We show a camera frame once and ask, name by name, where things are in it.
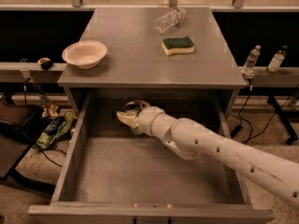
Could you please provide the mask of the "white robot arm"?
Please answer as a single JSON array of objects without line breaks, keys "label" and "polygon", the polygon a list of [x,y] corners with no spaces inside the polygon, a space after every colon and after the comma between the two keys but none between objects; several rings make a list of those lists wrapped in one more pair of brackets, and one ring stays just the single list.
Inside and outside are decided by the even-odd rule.
[{"label": "white robot arm", "polygon": [[117,113],[120,122],[159,139],[182,159],[193,160],[204,153],[299,207],[299,163],[221,136],[192,119],[176,119],[145,101],[132,101],[125,107]]}]

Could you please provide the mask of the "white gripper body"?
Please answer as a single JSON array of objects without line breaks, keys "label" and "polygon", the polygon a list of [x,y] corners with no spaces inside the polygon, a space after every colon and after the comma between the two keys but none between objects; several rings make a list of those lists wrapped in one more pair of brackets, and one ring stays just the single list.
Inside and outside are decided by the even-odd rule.
[{"label": "white gripper body", "polygon": [[164,111],[157,106],[148,106],[144,108],[137,116],[138,128],[142,133],[148,136],[162,137],[164,130],[154,121],[164,113]]}]

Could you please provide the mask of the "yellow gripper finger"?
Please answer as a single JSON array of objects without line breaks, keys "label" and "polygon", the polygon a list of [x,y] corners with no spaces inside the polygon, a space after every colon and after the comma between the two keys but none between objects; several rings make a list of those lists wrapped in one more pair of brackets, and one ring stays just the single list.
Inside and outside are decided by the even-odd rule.
[{"label": "yellow gripper finger", "polygon": [[143,100],[137,100],[137,103],[139,104],[141,109],[145,109],[147,107],[150,107],[150,104]]},{"label": "yellow gripper finger", "polygon": [[126,124],[129,127],[137,128],[137,113],[135,111],[129,111],[129,112],[117,112],[117,117],[120,122]]}]

